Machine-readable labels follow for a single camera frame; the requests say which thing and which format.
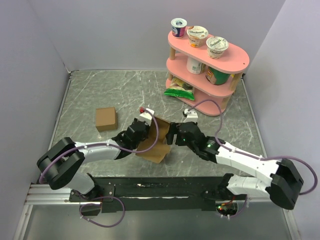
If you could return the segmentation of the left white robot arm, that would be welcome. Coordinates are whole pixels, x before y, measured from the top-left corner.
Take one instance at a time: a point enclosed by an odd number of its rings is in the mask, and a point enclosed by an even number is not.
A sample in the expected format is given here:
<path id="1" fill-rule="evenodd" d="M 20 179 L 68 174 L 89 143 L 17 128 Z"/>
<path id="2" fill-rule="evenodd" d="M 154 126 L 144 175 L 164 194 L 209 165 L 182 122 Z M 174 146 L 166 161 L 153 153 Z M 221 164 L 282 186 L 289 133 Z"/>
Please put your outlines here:
<path id="1" fill-rule="evenodd" d="M 100 141 L 82 143 L 64 137 L 49 149 L 36 163 L 40 170 L 39 183 L 48 184 L 52 190 L 67 187 L 87 201 L 94 201 L 101 188 L 89 173 L 79 171 L 81 165 L 100 160 L 119 160 L 130 154 L 145 153 L 153 147 L 138 150 L 138 146 L 159 125 L 155 119 L 134 119 L 126 130 L 115 137 Z"/>

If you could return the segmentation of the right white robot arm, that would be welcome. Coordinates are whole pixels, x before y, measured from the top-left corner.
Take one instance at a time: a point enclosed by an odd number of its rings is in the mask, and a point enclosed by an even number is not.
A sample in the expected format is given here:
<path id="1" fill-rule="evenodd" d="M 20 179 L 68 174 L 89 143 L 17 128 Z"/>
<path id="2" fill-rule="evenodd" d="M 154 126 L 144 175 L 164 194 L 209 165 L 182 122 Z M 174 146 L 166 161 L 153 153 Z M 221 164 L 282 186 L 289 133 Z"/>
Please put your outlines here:
<path id="1" fill-rule="evenodd" d="M 288 158 L 264 160 L 257 155 L 240 151 L 230 143 L 206 136 L 197 123 L 173 122 L 166 134 L 167 144 L 187 146 L 202 160 L 226 165 L 248 174 L 247 177 L 226 174 L 218 187 L 223 199 L 236 195 L 268 197 L 277 206 L 292 210 L 304 181 Z"/>

